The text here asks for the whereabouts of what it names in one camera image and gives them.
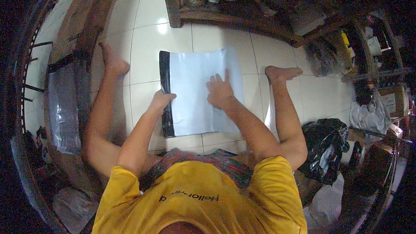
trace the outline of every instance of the person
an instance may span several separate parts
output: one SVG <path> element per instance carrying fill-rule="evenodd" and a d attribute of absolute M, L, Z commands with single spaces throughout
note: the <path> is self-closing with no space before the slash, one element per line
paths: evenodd
<path fill-rule="evenodd" d="M 301 69 L 269 66 L 265 70 L 273 88 L 279 142 L 234 97 L 226 71 L 224 80 L 216 74 L 207 82 L 208 102 L 237 125 L 249 154 L 220 150 L 197 156 L 174 149 L 158 157 L 148 154 L 149 141 L 176 95 L 157 91 L 122 146 L 112 144 L 106 137 L 116 80 L 128 71 L 128 64 L 106 43 L 100 45 L 105 71 L 90 113 L 83 155 L 109 181 L 93 233 L 307 233 L 293 176 L 305 162 L 307 149 L 286 88 L 286 81 L 299 76 Z M 178 155 L 181 158 L 172 162 Z M 140 179 L 166 165 L 165 160 L 169 166 L 142 194 Z"/>

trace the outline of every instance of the foot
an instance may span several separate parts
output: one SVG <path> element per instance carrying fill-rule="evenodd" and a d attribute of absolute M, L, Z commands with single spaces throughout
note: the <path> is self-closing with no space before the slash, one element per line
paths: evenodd
<path fill-rule="evenodd" d="M 103 51 L 103 61 L 106 72 L 110 72 L 117 76 L 124 75 L 130 68 L 120 56 L 113 53 L 113 50 L 106 42 L 100 42 L 99 45 Z"/>
<path fill-rule="evenodd" d="M 280 79 L 290 81 L 303 73 L 300 68 L 278 68 L 275 66 L 267 66 L 265 70 L 266 76 L 269 80 Z"/>

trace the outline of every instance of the yellow t-shirt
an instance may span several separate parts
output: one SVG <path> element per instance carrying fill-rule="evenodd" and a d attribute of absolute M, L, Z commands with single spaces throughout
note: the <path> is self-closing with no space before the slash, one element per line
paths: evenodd
<path fill-rule="evenodd" d="M 115 166 L 92 233 L 159 233 L 186 221 L 210 233 L 307 233 L 292 169 L 283 157 L 254 168 L 245 194 L 212 164 L 172 165 L 140 195 L 137 176 Z"/>

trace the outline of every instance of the hand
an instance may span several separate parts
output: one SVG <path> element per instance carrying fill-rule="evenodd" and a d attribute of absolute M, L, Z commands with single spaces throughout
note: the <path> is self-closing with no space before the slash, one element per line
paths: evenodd
<path fill-rule="evenodd" d="M 169 101 L 174 98 L 176 98 L 176 94 L 174 93 L 163 94 L 162 90 L 156 91 L 147 110 L 158 116 L 162 116 L 164 108 L 168 105 Z"/>
<path fill-rule="evenodd" d="M 215 76 L 211 76 L 210 81 L 207 82 L 209 91 L 208 102 L 210 102 L 212 106 L 222 109 L 223 106 L 234 97 L 229 77 L 228 70 L 226 70 L 225 81 L 221 79 L 219 74 L 216 74 Z"/>

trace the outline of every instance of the cardboard box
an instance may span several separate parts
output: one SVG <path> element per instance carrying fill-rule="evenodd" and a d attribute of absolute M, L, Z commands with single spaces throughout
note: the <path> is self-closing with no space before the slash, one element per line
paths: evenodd
<path fill-rule="evenodd" d="M 390 112 L 390 117 L 403 117 L 404 110 L 404 88 L 403 86 L 384 88 L 379 91 L 383 104 Z"/>

